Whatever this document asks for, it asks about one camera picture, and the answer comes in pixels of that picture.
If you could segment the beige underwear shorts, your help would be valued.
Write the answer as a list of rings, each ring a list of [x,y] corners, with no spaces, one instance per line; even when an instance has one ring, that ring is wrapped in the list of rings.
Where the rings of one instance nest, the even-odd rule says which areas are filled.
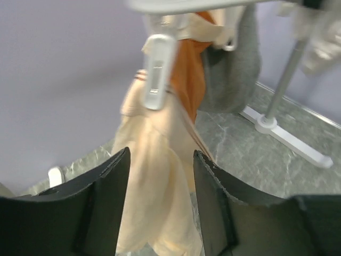
[[[128,147],[131,165],[117,252],[149,244],[158,255],[199,255],[192,212],[193,154],[208,149],[174,90],[163,109],[143,105],[147,72],[137,71],[121,106],[112,152]]]

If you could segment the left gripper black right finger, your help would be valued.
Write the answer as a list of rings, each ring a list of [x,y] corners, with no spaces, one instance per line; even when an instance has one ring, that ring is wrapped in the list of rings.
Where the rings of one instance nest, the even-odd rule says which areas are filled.
[[[340,196],[279,198],[193,154],[205,255],[340,255]]]

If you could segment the white clip drying hanger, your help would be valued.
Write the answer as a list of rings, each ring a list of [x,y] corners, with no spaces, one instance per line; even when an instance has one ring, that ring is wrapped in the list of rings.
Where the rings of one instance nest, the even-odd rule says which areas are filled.
[[[312,19],[300,13],[297,19],[297,39],[301,42],[310,34],[313,49],[305,63],[305,70],[317,73],[340,60],[340,1],[287,1],[300,10],[316,10],[319,17]],[[152,34],[147,40],[146,58],[149,77],[144,95],[144,105],[151,110],[164,106],[166,85],[170,79],[177,53],[179,32],[186,28],[191,13],[223,10],[224,28],[233,27],[236,14],[233,7],[252,4],[252,1],[128,1],[134,11],[143,13],[149,20]]]

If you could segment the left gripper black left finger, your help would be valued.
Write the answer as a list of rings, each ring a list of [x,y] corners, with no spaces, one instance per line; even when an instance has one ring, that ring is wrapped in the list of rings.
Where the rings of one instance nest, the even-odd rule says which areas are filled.
[[[131,154],[38,195],[1,198],[1,255],[115,255]]]

